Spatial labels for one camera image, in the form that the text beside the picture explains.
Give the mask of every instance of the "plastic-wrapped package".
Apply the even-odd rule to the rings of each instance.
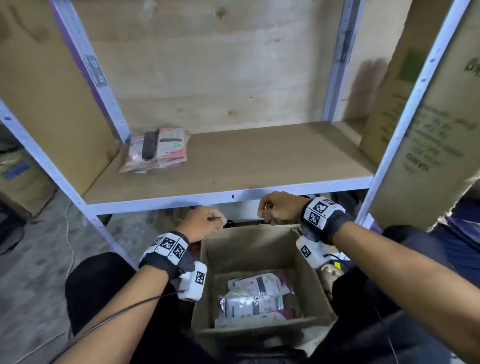
[[[257,328],[301,317],[301,313],[290,306],[296,297],[281,269],[231,279],[227,286],[228,293],[219,297],[220,314],[215,320],[216,328]]]
[[[120,172],[143,173],[184,162],[188,139],[182,128],[169,125],[132,134],[128,156]]]

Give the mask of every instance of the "gray floor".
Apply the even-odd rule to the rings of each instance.
[[[34,224],[26,225],[15,250],[0,256],[0,363],[42,364],[67,341],[63,287],[73,259],[66,239],[68,206],[68,198],[57,193]],[[73,267],[110,251],[75,205],[69,206],[67,216]],[[157,235],[154,217],[154,213],[117,214],[108,228],[131,257],[139,259]]]

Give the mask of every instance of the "black pants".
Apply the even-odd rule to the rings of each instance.
[[[386,229],[384,235],[448,266],[439,243],[424,231],[394,226]],[[134,269],[115,253],[81,262],[65,284],[73,333],[80,331],[134,274]],[[164,293],[173,290],[169,284]],[[308,359],[309,363],[395,363],[388,335],[399,363],[450,362],[449,350],[358,268],[340,277],[332,294],[338,320]],[[131,363],[215,363],[200,346],[180,333],[178,317],[176,295],[159,300]]]

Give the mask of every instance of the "cardboard box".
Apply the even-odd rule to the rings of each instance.
[[[203,297],[195,304],[192,330],[198,337],[260,335],[328,326],[335,319],[316,272],[295,246],[297,225],[254,225],[224,229],[202,242],[201,261],[208,267]],[[303,318],[255,329],[213,328],[218,296],[231,278],[252,277],[265,270],[286,269]]]
[[[24,218],[35,217],[57,186],[24,149],[0,154],[0,198]]]
[[[451,5],[416,0],[360,148],[382,158]],[[480,176],[480,1],[472,1],[371,207],[382,227],[434,226]]]

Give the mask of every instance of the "metal shelving unit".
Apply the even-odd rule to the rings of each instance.
[[[332,121],[333,119],[339,95],[342,91],[342,82],[353,49],[356,31],[360,22],[363,3],[364,0],[345,0],[337,35],[334,62],[331,70],[322,121]],[[66,180],[46,153],[1,100],[0,119],[25,146],[33,158],[37,160],[60,189],[63,190],[63,192],[83,212],[85,217],[105,237],[113,250],[125,258],[134,267],[136,266],[136,263],[130,259],[126,251],[110,235],[105,226],[98,219],[98,215],[246,201],[260,198],[262,195],[275,190],[284,190],[293,194],[313,194],[353,189],[369,189],[356,220],[358,224],[369,227],[372,223],[372,218],[368,214],[370,205],[468,4],[469,0],[455,0],[453,2],[400,117],[390,144],[376,174],[373,177],[272,186],[269,188],[248,190],[221,191],[176,197],[159,197],[135,201],[88,204]],[[87,78],[94,97],[100,108],[103,110],[114,136],[124,143],[130,135],[129,127],[122,115],[108,81],[104,76],[96,54],[72,3],[69,0],[50,0],[50,5],[54,11],[59,27],[64,34],[67,46],[70,48],[77,65],[82,69],[84,76]]]

